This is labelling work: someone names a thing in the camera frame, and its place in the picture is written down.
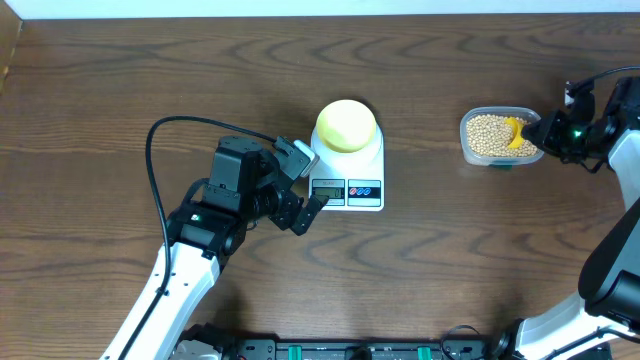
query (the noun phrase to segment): white robotic arm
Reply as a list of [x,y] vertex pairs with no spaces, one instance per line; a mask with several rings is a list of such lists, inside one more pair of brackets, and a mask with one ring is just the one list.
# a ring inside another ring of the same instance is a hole
[[[222,126],[273,143],[275,153],[251,139],[220,139],[211,177],[194,182],[181,205],[165,220],[153,167],[151,140],[168,121],[186,120]],[[290,142],[193,116],[157,121],[146,145],[147,170],[160,215],[164,245],[142,294],[122,324],[102,360],[167,359],[187,320],[213,287],[226,262],[244,241],[247,224],[262,217],[281,230],[303,235],[328,198],[312,196],[306,206],[291,186],[309,174],[318,157],[303,142]],[[192,197],[203,188],[202,200]]]
[[[618,175],[627,214],[585,264],[579,292],[540,316],[518,321],[502,334],[492,357],[568,359],[618,336],[633,339],[630,336],[640,329],[640,262],[635,261],[640,254],[640,78],[619,81],[603,120],[595,125],[590,121],[579,123],[582,128],[576,130],[571,128],[576,123],[572,117],[591,119],[594,110],[590,105],[592,84],[579,85],[571,89],[575,94],[569,97],[575,96],[580,101],[576,101],[568,117],[558,111],[550,121],[531,126],[528,134],[523,130],[523,136],[544,151],[559,156],[563,162],[584,166],[583,160],[591,155],[601,159],[600,165],[607,162]],[[158,123],[200,121],[193,117],[167,119]],[[561,126],[554,129],[556,123]],[[154,128],[147,139],[148,153]],[[590,138],[559,141],[569,130],[575,134],[589,133]],[[202,201],[190,201],[199,188],[192,185],[181,207],[169,217],[173,220],[167,227],[171,277],[164,295],[145,322],[143,316],[162,284],[163,246],[147,285],[101,359],[144,360],[171,356],[196,305],[215,284],[228,256],[244,240],[249,221],[269,216],[282,230],[291,228],[297,235],[306,232],[328,199],[314,195],[307,207],[302,208],[302,199],[289,188],[299,176],[308,174],[317,157],[299,141],[294,145],[282,138],[271,140],[277,150],[275,156],[247,139],[221,139],[216,154],[223,153],[223,156],[214,157]],[[598,168],[599,165],[588,170],[594,172]],[[152,171],[150,179],[153,187]],[[139,324],[144,326],[136,337],[134,329]],[[219,353],[211,353],[214,355],[207,359],[220,360]]]
[[[124,321],[111,345],[100,359],[116,360],[140,323],[162,283],[165,269],[164,246],[147,285]],[[171,280],[164,296],[146,321],[127,354],[127,359],[167,359],[171,355],[187,320],[202,297],[213,287],[220,275],[217,257],[202,257],[202,249],[183,243],[171,247]]]

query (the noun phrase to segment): wooden table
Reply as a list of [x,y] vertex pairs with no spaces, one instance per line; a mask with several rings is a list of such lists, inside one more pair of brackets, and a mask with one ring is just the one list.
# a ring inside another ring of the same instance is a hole
[[[247,236],[192,323],[283,338],[491,333],[547,310],[624,208],[613,173],[549,156],[468,165],[470,109],[562,105],[563,83],[637,62],[637,15],[29,21],[0,97],[0,357],[96,358],[161,244],[147,130],[191,114],[308,140],[363,98],[385,133],[386,208]],[[598,84],[599,108],[614,79]],[[228,134],[155,139],[167,211]],[[305,193],[307,184],[297,187]],[[640,356],[621,344],[618,359]]]

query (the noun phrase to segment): black cable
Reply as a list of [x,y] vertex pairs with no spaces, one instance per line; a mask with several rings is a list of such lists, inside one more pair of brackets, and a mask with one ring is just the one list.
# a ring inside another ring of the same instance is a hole
[[591,333],[591,334],[589,334],[589,335],[587,335],[587,336],[585,336],[585,337],[583,337],[581,339],[578,339],[578,340],[572,342],[569,345],[561,347],[558,350],[553,350],[553,352],[549,356],[547,356],[545,358],[545,360],[552,360],[552,359],[558,357],[559,355],[562,355],[562,354],[566,353],[567,351],[573,350],[573,349],[575,349],[576,347],[578,347],[580,345],[588,343],[589,341],[591,341],[593,339],[596,339],[596,338],[600,338],[601,339],[605,334],[612,334],[612,335],[615,335],[615,336],[617,336],[617,337],[619,337],[619,338],[621,338],[623,340],[630,341],[630,342],[632,342],[634,344],[640,344],[640,338],[629,336],[627,334],[621,333],[621,332],[616,331],[616,330],[598,329],[598,330],[594,331],[593,333]]
[[189,190],[187,190],[187,193],[184,194],[184,198],[182,198],[182,205],[188,204],[189,201],[191,201],[191,199],[193,198],[193,195],[195,195],[198,190],[200,190],[200,188],[208,182],[209,178],[202,178],[194,181],[193,184],[189,186]]
[[603,78],[605,76],[609,76],[611,74],[615,74],[615,73],[618,73],[618,72],[621,72],[621,71],[631,71],[631,70],[640,70],[640,65],[629,65],[629,66],[623,66],[623,67],[607,70],[605,72],[601,72],[600,74],[593,75],[593,76],[588,77],[588,78],[586,78],[584,80],[580,80],[580,81],[578,81],[578,82],[576,82],[574,84],[571,84],[570,88],[571,89],[579,88],[580,86],[582,86],[582,85],[584,85],[584,84],[586,84],[588,82]]
[[151,301],[151,304],[149,305],[149,308],[147,308],[147,311],[142,316],[142,319],[140,319],[140,322],[138,323],[138,326],[136,326],[135,330],[131,334],[131,337],[129,337],[129,341],[127,341],[126,345],[122,349],[122,352],[120,353],[120,357],[118,358],[119,360],[124,360],[127,354],[129,353],[131,346],[133,346],[133,343],[136,341],[136,338],[140,334],[140,331],[142,331],[144,324],[147,322],[147,320],[151,316],[153,309],[155,309],[156,305],[158,305],[158,302],[167,291],[167,285],[169,284],[169,278],[171,276],[171,249],[169,248],[169,237],[167,235],[167,220],[164,215],[164,208],[162,207],[162,201],[160,200],[160,193],[158,192],[158,184],[156,184],[156,177],[153,174],[153,164],[151,162],[151,142],[153,140],[153,134],[156,132],[156,129],[160,125],[170,121],[194,121],[194,122],[199,122],[204,124],[216,125],[225,129],[234,130],[247,135],[255,136],[257,138],[270,141],[272,143],[276,142],[276,139],[267,135],[260,134],[255,131],[247,130],[234,125],[229,125],[227,123],[223,123],[221,121],[217,121],[213,119],[207,119],[207,118],[189,116],[189,115],[176,115],[176,116],[168,116],[168,117],[162,118],[156,121],[155,124],[153,124],[153,126],[151,127],[151,129],[149,129],[149,133],[147,134],[147,143],[144,149],[144,156],[147,163],[147,174],[149,175],[149,184],[151,185],[151,193],[153,194],[153,200],[155,200],[156,202],[156,209],[158,210],[158,216],[160,217],[160,225],[162,225],[162,237],[164,239],[164,276],[162,277],[162,284],[156,291],[156,296],[153,298],[153,301]]
[[[449,359],[449,360],[455,360],[451,354],[449,353],[449,350],[447,350],[447,348],[444,347],[444,342],[445,340],[447,340],[447,338],[449,336],[451,336],[451,334],[453,334],[454,332],[461,330],[461,329],[469,329],[473,332],[475,332],[476,334],[478,334],[478,336],[480,335],[480,333],[478,332],[478,330],[476,330],[473,326],[471,325],[458,325],[454,328],[452,328],[451,330],[447,331],[446,334],[444,334],[444,336],[440,339],[440,350],[442,350],[442,353]],[[480,355],[477,358],[471,359],[471,360],[480,360],[480,359],[484,359],[484,355]]]

